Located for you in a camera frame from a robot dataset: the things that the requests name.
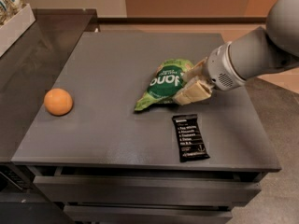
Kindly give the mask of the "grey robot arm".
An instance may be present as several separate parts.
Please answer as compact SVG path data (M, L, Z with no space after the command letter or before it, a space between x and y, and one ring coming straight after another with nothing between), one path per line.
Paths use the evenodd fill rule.
M299 0L277 0L264 27L214 49L186 72L173 100L179 105L203 101L213 90L230 91L253 77L296 68L298 59Z

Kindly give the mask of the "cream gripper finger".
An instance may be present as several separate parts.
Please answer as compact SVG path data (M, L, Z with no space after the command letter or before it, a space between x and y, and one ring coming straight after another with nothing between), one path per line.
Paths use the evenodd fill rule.
M173 97L178 105L188 105L211 97L213 87L204 81L192 80L179 90Z
M203 77L203 66L206 63L206 58L197 63L191 70L183 75L183 80L189 82L194 77Z

